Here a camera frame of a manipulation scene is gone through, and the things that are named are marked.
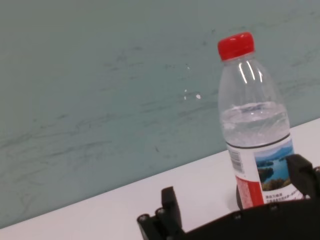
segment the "bottle label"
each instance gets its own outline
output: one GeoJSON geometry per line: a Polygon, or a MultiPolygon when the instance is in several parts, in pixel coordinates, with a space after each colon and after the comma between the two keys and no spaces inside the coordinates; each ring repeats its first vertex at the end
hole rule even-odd
{"type": "Polygon", "coordinates": [[[227,148],[243,208],[303,197],[290,182],[285,159],[294,154],[290,135],[263,146],[227,148]]]}

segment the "table surface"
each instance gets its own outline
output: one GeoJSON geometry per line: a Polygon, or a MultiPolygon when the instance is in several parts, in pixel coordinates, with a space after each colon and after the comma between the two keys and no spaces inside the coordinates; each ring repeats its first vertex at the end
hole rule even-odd
{"type": "MultiPolygon", "coordinates": [[[[293,127],[295,152],[313,166],[320,118],[293,127]]],[[[227,151],[134,182],[0,230],[1,240],[141,240],[136,218],[161,206],[161,189],[173,186],[187,232],[238,209],[227,151]]]]}

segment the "water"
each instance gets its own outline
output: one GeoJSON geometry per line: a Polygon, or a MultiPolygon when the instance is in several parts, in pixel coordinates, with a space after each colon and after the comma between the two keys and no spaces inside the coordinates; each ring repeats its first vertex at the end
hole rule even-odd
{"type": "Polygon", "coordinates": [[[286,108],[275,102],[235,106],[221,114],[225,140],[238,147],[254,147],[275,142],[289,134],[286,108]]]}

